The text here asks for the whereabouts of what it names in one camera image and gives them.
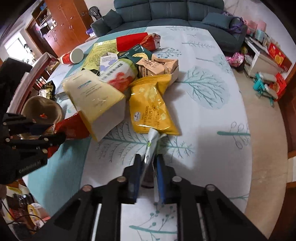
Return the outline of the red foil wrapper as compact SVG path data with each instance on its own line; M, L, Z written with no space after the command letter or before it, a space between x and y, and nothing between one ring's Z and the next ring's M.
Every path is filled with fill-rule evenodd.
M89 137L90 133L79 113L75 113L73 116L49 127L45 135L58 135L61 138L56 144L51 144L48 148L48 158L50 158L65 141L81 140Z

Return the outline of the dark teal sofa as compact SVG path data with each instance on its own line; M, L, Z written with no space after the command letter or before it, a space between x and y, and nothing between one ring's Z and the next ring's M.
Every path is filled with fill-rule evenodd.
M247 25L242 18L228 15L224 1L114 1L115 9L91 24L97 37L134 28L151 26L185 26L206 29L220 49L226 53L239 51L243 44ZM205 25L202 20L208 13L233 16L228 30Z

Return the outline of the red cylindrical canister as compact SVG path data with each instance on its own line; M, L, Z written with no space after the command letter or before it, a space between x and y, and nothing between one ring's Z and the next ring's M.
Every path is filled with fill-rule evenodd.
M60 62L64 65L72 65L81 62L84 58L84 52L76 48L60 57Z

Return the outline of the yellow-green foil pouch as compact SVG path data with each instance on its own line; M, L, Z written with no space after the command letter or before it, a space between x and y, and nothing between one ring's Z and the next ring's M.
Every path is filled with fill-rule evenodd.
M81 69L98 71L100 66L100 58L108 52L118 53L116 39L94 43L89 54L84 60Z

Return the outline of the dark green snack bag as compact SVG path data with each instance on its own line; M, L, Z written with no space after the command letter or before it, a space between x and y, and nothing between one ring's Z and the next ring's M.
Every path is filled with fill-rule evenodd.
M137 44L128 51L126 51L123 55L119 57L119 59L129 59L133 63L137 63L140 59L152 59L152 52L145 49L142 45Z

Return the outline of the teal sofa cushion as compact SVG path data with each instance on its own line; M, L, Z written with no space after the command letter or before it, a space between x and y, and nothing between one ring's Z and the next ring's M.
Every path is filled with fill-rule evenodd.
M202 20L202 23L212 27L228 30L232 19L233 16L227 16L219 13L208 13L208 15Z

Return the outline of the yellow cracker snack bag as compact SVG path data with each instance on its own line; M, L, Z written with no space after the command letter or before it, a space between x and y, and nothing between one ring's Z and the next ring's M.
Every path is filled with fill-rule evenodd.
M170 74L147 76L130 84L129 111L133 130L148 133L151 128L167 135L179 135L163 99Z

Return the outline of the white green snack bag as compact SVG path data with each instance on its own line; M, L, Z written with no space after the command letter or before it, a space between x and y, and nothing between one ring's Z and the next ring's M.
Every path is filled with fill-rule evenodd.
M121 58L115 61L104 72L100 72L100 81L112 85L124 93L129 85L137 78L138 71L133 61Z

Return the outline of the red gift box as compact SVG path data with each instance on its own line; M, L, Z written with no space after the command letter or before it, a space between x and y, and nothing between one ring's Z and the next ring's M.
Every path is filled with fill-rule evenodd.
M269 56L284 72L288 72L292 63L288 57L275 44L270 43L268 47Z

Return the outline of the red paper box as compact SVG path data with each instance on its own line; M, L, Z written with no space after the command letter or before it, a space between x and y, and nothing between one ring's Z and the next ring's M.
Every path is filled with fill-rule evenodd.
M125 35L116 38L116 48L118 52L126 52L137 44L140 44L142 40L148 35L147 32Z

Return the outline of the white purple carton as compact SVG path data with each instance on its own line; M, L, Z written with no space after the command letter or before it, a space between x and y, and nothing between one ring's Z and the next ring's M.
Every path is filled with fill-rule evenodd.
M100 72L105 72L111 65L118 60L118 56L115 53L107 52L105 55L100 57Z

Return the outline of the beige kraft snack bag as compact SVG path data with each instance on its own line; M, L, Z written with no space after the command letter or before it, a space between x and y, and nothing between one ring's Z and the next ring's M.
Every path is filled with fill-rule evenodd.
M170 85L174 83L179 76L178 59L161 59L152 56L152 60L141 58L136 63L140 78L154 75L170 74Z

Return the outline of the cream Atomy pouch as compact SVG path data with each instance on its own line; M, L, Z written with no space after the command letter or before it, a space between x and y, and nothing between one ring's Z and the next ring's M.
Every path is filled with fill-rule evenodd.
M95 141L101 141L125 119L125 95L93 72L76 72L62 85Z

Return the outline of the teal step exerciser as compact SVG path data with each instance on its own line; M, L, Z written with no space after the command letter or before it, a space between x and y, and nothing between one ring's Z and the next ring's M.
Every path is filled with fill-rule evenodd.
M271 107L274 108L274 102L278 100L278 95L276 91L270 87L270 85L276 83L276 77L271 74L257 72L253 82L253 89L256 91L256 96L258 98L262 96L268 98Z

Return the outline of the red orange snack bag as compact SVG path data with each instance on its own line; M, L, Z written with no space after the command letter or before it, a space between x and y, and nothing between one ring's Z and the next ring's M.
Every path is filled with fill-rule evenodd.
M144 39L140 42L140 45L149 51L155 51L160 48L160 41L161 36L156 33L152 33L144 37Z

